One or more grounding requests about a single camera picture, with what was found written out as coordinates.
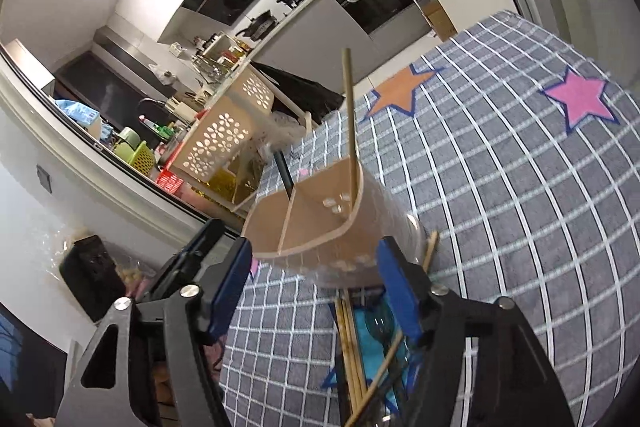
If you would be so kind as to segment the clear spoon black handle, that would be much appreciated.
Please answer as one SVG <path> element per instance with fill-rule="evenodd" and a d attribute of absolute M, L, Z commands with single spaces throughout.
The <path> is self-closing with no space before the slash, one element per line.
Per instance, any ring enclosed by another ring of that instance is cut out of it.
<path fill-rule="evenodd" d="M 371 381 L 372 397 L 384 401 L 391 390 L 396 417 L 405 419 L 418 359 L 409 351 L 409 340 L 396 325 L 392 309 L 384 299 L 364 311 L 364 323 L 383 353 L 383 363 Z"/>

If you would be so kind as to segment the red plastic basket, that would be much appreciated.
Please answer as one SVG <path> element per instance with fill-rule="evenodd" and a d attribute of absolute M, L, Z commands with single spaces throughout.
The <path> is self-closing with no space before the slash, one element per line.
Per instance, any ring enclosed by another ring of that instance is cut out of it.
<path fill-rule="evenodd" d="M 185 188 L 189 187 L 189 184 L 184 182 L 183 179 L 167 169 L 160 170 L 155 179 L 155 184 L 166 193 L 176 196 L 179 196 Z"/>

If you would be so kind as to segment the beige perforated storage rack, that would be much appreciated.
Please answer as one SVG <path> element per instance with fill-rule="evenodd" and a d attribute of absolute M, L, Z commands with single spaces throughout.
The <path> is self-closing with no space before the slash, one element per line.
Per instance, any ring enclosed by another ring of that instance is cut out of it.
<path fill-rule="evenodd" d="M 298 127 L 311 132 L 317 125 L 271 79 L 249 62 L 221 83 L 207 102 L 202 118 L 192 124 L 166 168 L 198 191 L 238 216 L 247 213 L 254 195 L 222 196 L 212 184 L 217 173 L 228 170 L 250 140 L 261 136 L 271 143 L 286 138 L 284 124 L 271 118 L 274 101 L 294 113 Z"/>

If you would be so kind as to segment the green plastic basket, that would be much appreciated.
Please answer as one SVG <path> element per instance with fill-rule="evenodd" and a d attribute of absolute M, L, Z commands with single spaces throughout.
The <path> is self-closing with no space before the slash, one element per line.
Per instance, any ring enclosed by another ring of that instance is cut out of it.
<path fill-rule="evenodd" d="M 145 176 L 149 176 L 155 167 L 154 155 L 145 141 L 142 141 L 135 150 L 126 142 L 119 143 L 114 148 L 114 154 Z"/>

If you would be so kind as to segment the beige utensil holder caddy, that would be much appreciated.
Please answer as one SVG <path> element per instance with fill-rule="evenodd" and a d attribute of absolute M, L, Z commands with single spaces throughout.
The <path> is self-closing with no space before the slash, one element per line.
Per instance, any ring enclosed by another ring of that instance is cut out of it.
<path fill-rule="evenodd" d="M 375 251 L 385 236 L 411 262 L 422 261 L 426 248 L 418 218 L 363 166 L 354 181 L 349 158 L 296 182 L 291 193 L 259 199 L 242 235 L 257 260 L 326 288 L 380 285 Z"/>

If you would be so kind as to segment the wooden chopstick blue tip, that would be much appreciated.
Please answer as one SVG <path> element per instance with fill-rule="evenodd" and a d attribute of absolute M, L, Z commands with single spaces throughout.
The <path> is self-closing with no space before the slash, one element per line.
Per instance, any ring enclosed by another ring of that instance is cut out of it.
<path fill-rule="evenodd" d="M 345 375 L 346 375 L 346 381 L 347 381 L 347 387 L 348 387 L 350 410 L 352 411 L 352 413 L 354 413 L 356 411 L 356 407 L 358 403 L 357 394 L 356 394 L 357 389 L 356 389 L 354 377 L 352 376 L 352 363 L 350 363 L 352 361 L 352 358 L 350 357 L 351 353 L 350 353 L 348 337 L 347 337 L 345 314 L 343 309 L 343 300 L 340 296 L 338 296 L 335 300 L 335 311 L 336 311 L 336 318 L 337 318 L 337 329 L 338 329 L 338 333 L 340 334 L 341 348 L 343 353 L 343 362 L 344 362 Z"/>

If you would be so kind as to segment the wooden chopstick patterned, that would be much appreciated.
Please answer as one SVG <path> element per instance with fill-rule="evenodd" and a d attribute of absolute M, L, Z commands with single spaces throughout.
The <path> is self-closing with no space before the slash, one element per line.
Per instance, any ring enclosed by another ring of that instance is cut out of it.
<path fill-rule="evenodd" d="M 350 344 L 350 351 L 352 351 L 352 373 L 355 375 L 357 404 L 360 405 L 367 392 L 367 382 L 362 368 L 354 311 L 352 311 L 352 300 L 350 300 L 350 295 L 347 289 L 342 291 L 342 298 L 347 336 Z"/>

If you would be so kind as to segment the grey checkered tablecloth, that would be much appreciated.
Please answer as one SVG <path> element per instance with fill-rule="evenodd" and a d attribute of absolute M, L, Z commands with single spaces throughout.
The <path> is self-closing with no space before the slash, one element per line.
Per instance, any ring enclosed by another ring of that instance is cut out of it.
<path fill-rule="evenodd" d="M 639 95 L 509 11 L 408 64 L 436 72 L 412 113 L 356 102 L 359 158 L 425 231 L 432 281 L 512 298 L 558 375 L 576 426 L 639 426 Z M 556 84 L 603 115 L 565 119 Z M 247 281 L 221 376 L 231 426 L 341 426 L 329 382 L 335 291 L 262 262 Z"/>

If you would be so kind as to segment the cardboard box on floor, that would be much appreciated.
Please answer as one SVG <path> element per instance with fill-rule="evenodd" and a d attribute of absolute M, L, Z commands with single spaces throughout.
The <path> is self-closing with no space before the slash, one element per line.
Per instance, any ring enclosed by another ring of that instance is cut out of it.
<path fill-rule="evenodd" d="M 422 6 L 422 12 L 440 40 L 446 41 L 457 35 L 457 29 L 439 2 L 430 1 L 425 3 Z"/>

